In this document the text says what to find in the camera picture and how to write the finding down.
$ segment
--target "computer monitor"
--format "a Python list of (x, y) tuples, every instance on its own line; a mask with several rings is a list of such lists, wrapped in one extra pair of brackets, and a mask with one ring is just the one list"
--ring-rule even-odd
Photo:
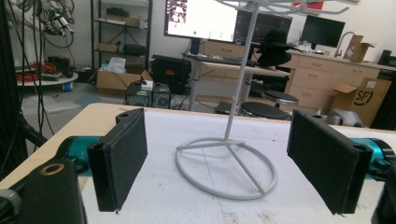
[(344, 26), (343, 21), (307, 15), (301, 40), (311, 43), (311, 49), (315, 49), (316, 45), (337, 48)]
[[(238, 11), (233, 42), (245, 44), (248, 36), (248, 27), (251, 19), (251, 12)], [(251, 42), (260, 44), (263, 39), (273, 30), (280, 29), (289, 33), (292, 17), (278, 16), (273, 14), (259, 14)]]
[(199, 40), (233, 42), (237, 10), (215, 0), (165, 0), (164, 35), (190, 38), (191, 53)]

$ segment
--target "stool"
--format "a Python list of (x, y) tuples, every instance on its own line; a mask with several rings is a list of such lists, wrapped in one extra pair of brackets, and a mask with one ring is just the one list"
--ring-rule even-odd
[(282, 105), (297, 105), (298, 99), (292, 95), (289, 95), (281, 91), (263, 91), (262, 98), (266, 98), (272, 102), (275, 102), (275, 107), (279, 108)]
[(290, 115), (281, 109), (258, 102), (244, 102), (240, 106), (241, 114), (246, 117), (266, 119), (289, 119)]

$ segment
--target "white wire stand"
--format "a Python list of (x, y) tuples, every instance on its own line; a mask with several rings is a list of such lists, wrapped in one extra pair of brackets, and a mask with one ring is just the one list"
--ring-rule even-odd
[[(235, 91), (233, 94), (233, 103), (231, 106), (230, 116), (228, 118), (227, 129), (226, 129), (224, 138), (216, 138), (216, 137), (197, 138), (197, 139), (190, 140), (187, 143), (177, 147), (176, 164), (177, 164), (178, 170), (184, 175), (184, 177), (187, 180), (189, 180), (197, 188), (199, 188), (203, 191), (206, 191), (210, 194), (213, 194), (213, 195), (216, 195), (216, 196), (219, 196), (222, 198), (233, 199), (233, 200), (259, 199), (259, 198), (265, 196), (266, 194), (268, 194), (272, 189), (274, 189), (276, 182), (277, 182), (277, 170), (276, 170), (275, 166), (272, 164), (272, 162), (266, 156), (261, 154), (260, 151), (257, 150), (256, 148), (245, 144), (244, 141), (234, 141), (234, 140), (230, 139), (230, 131), (231, 131), (231, 127), (233, 125), (233, 116), (235, 115), (236, 104), (238, 101), (239, 93), (241, 91), (242, 81), (243, 81), (243, 77), (245, 74), (246, 63), (248, 61), (248, 52), (249, 52), (249, 48), (250, 48), (250, 44), (251, 44), (251, 39), (253, 37), (253, 31), (254, 31), (254, 27), (256, 24), (257, 16), (259, 14), (260, 7), (265, 7), (266, 9), (269, 10), (269, 12), (267, 12), (267, 13), (271, 13), (271, 14), (290, 14), (290, 13), (296, 13), (296, 12), (300, 12), (300, 11), (310, 12), (312, 10), (306, 8), (307, 7), (306, 3), (314, 2), (314, 1), (313, 0), (231, 0), (231, 1), (228, 1), (228, 2), (246, 2), (247, 4), (244, 7), (236, 7), (234, 5), (226, 3), (227, 1), (224, 1), (224, 2), (222, 0), (216, 0), (216, 1), (222, 3), (223, 5), (229, 6), (229, 7), (234, 7), (239, 10), (245, 10), (245, 11), (252, 12), (250, 24), (249, 24), (248, 31), (247, 31), (247, 42), (245, 45), (244, 55), (242, 57), (241, 68), (239, 70), (239, 76), (238, 76), (236, 88), (235, 88)], [(299, 3), (301, 3), (301, 6), (300, 7), (291, 7), (291, 6), (285, 6), (285, 5), (279, 4), (279, 3), (292, 3), (292, 2), (299, 2)], [(271, 6), (285, 8), (288, 11), (277, 12), (273, 8), (271, 8)], [(320, 11), (320, 12), (327, 13), (327, 14), (339, 14), (346, 10), (348, 10), (348, 7), (342, 9), (339, 12), (328, 12), (328, 11)], [(180, 162), (181, 153), (184, 150), (197, 149), (197, 148), (211, 148), (211, 147), (227, 147), (228, 150), (230, 151), (230, 153), (233, 155), (233, 157), (236, 159), (236, 161), (239, 163), (239, 165), (243, 168), (245, 173), (248, 175), (250, 180), (256, 186), (257, 191), (252, 192), (250, 194), (246, 194), (246, 195), (231, 194), (231, 193), (228, 193), (225, 191), (210, 188), (210, 187), (200, 183), (200, 181), (194, 179), (186, 171), (185, 167)], [(242, 148), (252, 152), (256, 156), (258, 156), (264, 163), (266, 163), (266, 165), (270, 169), (271, 175), (272, 175), (271, 181), (268, 184), (268, 186), (266, 186), (264, 188), (263, 186), (260, 185), (259, 181), (255, 178), (253, 173), (251, 173), (249, 171), (248, 167), (244, 164), (244, 162), (237, 155), (234, 147), (242, 147)]]

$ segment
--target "cardboard box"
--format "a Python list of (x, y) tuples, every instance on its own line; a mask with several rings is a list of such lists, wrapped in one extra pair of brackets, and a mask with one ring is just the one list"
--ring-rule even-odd
[(391, 81), (364, 78), (359, 87), (338, 83), (330, 111), (335, 108), (354, 111), (361, 117), (364, 126), (370, 127), (378, 108), (387, 94)]
[(127, 63), (125, 69), (127, 73), (141, 74), (145, 70), (145, 65), (143, 63)]
[(122, 16), (115, 16), (115, 15), (105, 15), (105, 19), (108, 22), (115, 22), (116, 24), (125, 24), (127, 26), (133, 26), (140, 28), (140, 19), (137, 17), (122, 17)]
[(102, 94), (124, 96), (129, 85), (140, 80), (152, 81), (152, 78), (146, 70), (143, 70), (140, 74), (99, 70), (96, 79), (96, 89)]
[(353, 35), (349, 45), (344, 54), (344, 59), (349, 59), (352, 62), (360, 63), (366, 55), (367, 49), (373, 47), (373, 44), (361, 43), (363, 40), (362, 35)]
[(106, 52), (117, 52), (118, 46), (110, 43), (99, 43), (99, 50)]
[(133, 26), (133, 27), (140, 27), (140, 19), (136, 17), (127, 17), (125, 18), (125, 24), (128, 26)]

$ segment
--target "shelving unit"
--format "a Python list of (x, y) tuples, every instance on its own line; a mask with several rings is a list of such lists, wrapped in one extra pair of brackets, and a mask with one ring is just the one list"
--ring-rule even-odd
[[(130, 17), (141, 18), (146, 25), (139, 27), (129, 24), (119, 24), (105, 19), (106, 9), (120, 7), (130, 13)], [(102, 63), (111, 57), (121, 57), (128, 64), (143, 64), (149, 69), (149, 43), (151, 30), (152, 0), (91, 0), (91, 32), (92, 32), (92, 68), (101, 67)], [(99, 49), (100, 43), (120, 43), (117, 51), (104, 51)], [(144, 55), (135, 56), (125, 54), (123, 45), (136, 44), (146, 48)]]

